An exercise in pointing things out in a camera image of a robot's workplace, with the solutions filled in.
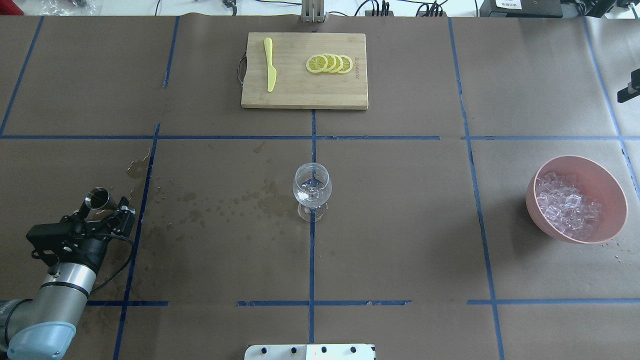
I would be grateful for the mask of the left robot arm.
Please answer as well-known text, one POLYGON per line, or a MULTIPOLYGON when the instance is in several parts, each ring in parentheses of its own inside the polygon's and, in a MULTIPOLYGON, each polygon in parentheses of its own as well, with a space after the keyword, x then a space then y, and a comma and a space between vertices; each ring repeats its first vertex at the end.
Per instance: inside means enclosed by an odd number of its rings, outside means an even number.
POLYGON ((89 194, 57 223, 37 224, 26 234, 31 257, 47 267, 33 299, 1 306, 1 352, 9 360, 61 360, 77 333, 87 301, 112 240, 133 245, 135 210, 126 197, 114 203, 89 194))

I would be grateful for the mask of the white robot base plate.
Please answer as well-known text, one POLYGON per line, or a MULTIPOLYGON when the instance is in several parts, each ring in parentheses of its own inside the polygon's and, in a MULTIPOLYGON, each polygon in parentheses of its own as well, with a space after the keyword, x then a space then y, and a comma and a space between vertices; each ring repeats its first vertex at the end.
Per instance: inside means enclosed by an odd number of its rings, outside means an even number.
POLYGON ((373 344, 256 344, 249 346, 245 360, 375 360, 373 344))

